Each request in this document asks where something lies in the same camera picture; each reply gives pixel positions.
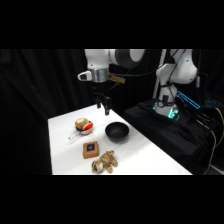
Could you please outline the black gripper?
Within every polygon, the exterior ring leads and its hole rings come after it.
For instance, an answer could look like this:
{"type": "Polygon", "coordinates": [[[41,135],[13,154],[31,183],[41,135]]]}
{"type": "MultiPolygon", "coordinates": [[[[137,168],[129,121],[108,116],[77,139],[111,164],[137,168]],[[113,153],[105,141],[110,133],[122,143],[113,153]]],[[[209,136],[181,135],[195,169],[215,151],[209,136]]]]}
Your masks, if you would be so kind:
{"type": "Polygon", "coordinates": [[[101,108],[101,103],[104,103],[105,115],[109,115],[110,108],[107,100],[110,99],[110,84],[108,81],[102,83],[93,83],[94,99],[97,102],[97,108],[101,108]]]}

